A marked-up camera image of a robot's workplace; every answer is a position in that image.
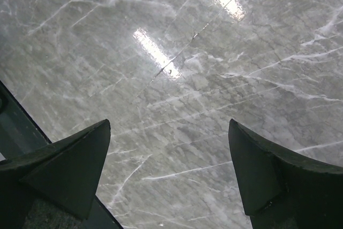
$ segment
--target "dark gray object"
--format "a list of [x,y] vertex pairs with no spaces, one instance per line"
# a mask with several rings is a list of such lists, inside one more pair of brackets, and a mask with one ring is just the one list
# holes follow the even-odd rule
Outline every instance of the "dark gray object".
[[109,121],[52,144],[1,82],[0,99],[0,227],[122,229],[95,196]]
[[234,120],[229,145],[254,229],[343,228],[343,168],[286,149]]

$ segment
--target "gray marble tile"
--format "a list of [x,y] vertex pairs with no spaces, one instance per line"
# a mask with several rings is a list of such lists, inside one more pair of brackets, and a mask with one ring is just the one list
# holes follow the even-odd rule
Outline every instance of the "gray marble tile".
[[5,160],[5,157],[0,153],[0,161]]
[[53,140],[112,137],[97,195],[124,228],[251,228],[235,118],[343,165],[343,0],[0,0],[0,79]]

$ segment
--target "polished floor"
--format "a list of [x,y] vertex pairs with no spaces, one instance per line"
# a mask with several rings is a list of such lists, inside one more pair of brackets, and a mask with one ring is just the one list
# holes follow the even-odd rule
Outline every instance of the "polished floor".
[[251,228],[231,118],[343,165],[343,0],[0,0],[0,21],[0,80],[53,141],[110,119],[97,195],[124,228]]

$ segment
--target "marble floor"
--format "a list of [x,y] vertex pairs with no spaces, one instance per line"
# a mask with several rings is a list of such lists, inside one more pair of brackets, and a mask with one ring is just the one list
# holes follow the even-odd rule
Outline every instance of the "marble floor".
[[110,119],[124,228],[251,228],[231,118],[343,165],[343,0],[0,0],[0,80],[53,141]]

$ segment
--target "gray textured surface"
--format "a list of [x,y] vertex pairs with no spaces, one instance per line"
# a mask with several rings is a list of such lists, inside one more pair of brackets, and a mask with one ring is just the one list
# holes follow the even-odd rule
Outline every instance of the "gray textured surface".
[[28,213],[23,229],[79,229],[81,221],[53,204],[36,199]]
[[0,79],[52,140],[110,119],[98,196],[124,228],[251,228],[231,118],[343,165],[343,0],[0,0],[0,21]]

